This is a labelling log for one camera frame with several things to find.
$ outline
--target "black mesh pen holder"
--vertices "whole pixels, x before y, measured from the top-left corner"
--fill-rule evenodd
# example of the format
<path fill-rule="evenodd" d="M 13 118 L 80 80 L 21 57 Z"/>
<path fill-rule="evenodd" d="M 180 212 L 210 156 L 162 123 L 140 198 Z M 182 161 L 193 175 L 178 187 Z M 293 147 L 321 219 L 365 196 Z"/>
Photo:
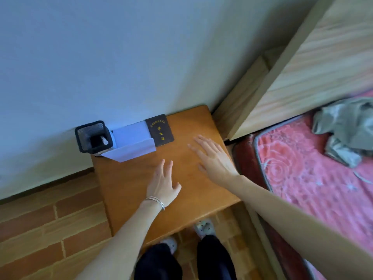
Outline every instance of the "black mesh pen holder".
<path fill-rule="evenodd" d="M 75 129 L 79 150 L 95 154 L 113 147 L 113 139 L 103 121 L 96 121 Z"/>

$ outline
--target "white wall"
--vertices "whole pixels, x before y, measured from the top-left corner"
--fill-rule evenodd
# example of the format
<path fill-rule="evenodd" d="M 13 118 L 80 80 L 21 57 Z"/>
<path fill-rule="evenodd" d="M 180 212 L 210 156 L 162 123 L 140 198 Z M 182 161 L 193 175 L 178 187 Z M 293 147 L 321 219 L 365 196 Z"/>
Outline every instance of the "white wall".
<path fill-rule="evenodd" d="M 0 198 L 92 166 L 73 129 L 210 109 L 315 0 L 0 0 Z"/>

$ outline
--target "hand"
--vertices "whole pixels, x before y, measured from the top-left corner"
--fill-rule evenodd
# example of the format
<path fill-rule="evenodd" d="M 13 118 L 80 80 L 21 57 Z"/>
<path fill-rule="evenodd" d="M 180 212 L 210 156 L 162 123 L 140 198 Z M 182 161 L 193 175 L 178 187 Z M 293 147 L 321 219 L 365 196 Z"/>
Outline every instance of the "hand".
<path fill-rule="evenodd" d="M 162 159 L 162 162 L 157 166 L 154 172 L 152 181 L 148 185 L 146 195 L 158 198 L 164 206 L 167 207 L 178 196 L 181 185 L 177 183 L 176 187 L 172 188 L 171 173 L 173 162 L 170 161 L 170 164 L 167 165 L 165 174 L 163 174 L 164 164 L 165 160 Z"/>
<path fill-rule="evenodd" d="M 239 176 L 235 166 L 229 156 L 224 152 L 222 147 L 210 138 L 205 138 L 201 135 L 194 140 L 202 146 L 206 154 L 201 150 L 188 144 L 202 160 L 202 164 L 198 164 L 198 168 L 206 173 L 210 180 L 215 184 L 227 188 L 232 178 Z"/>

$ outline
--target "mattress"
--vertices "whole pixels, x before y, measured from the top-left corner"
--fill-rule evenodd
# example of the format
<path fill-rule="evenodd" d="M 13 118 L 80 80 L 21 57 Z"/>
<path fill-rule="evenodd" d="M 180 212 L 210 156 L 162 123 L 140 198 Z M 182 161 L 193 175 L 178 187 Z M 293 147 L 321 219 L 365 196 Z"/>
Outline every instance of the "mattress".
<path fill-rule="evenodd" d="M 373 97 L 373 91 L 364 96 Z M 246 136 L 233 149 L 243 175 L 317 217 L 373 254 L 373 158 L 350 169 L 324 155 L 330 134 L 311 132 L 314 112 Z M 288 279 L 324 279 L 261 219 Z"/>

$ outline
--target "wooden bed frame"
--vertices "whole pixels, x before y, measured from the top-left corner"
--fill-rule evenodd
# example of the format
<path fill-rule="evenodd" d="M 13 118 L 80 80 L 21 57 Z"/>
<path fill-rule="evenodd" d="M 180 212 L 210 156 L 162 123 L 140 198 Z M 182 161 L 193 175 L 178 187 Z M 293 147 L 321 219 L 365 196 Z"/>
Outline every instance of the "wooden bed frame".
<path fill-rule="evenodd" d="M 260 56 L 214 112 L 234 140 L 373 87 L 373 0 L 319 0 L 298 32 Z"/>

